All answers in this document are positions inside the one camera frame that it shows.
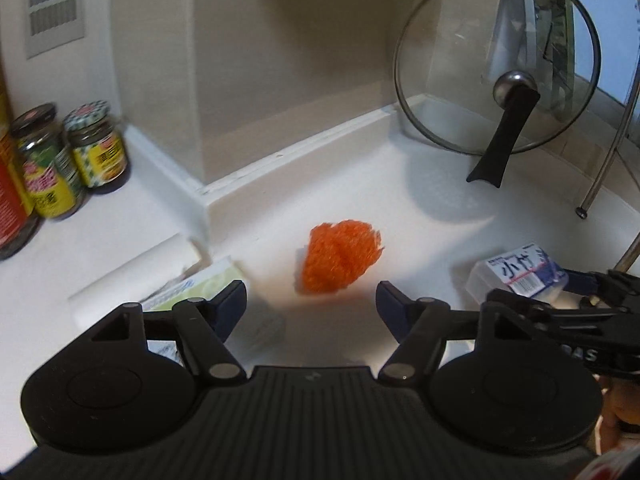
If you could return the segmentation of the person right hand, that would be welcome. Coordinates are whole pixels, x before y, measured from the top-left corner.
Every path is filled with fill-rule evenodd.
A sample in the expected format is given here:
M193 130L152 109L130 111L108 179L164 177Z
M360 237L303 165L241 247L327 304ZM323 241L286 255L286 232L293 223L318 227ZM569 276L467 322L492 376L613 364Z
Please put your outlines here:
M602 420L599 426L600 453L620 445L623 430L620 424L639 425L639 386L620 378L599 377L604 392Z

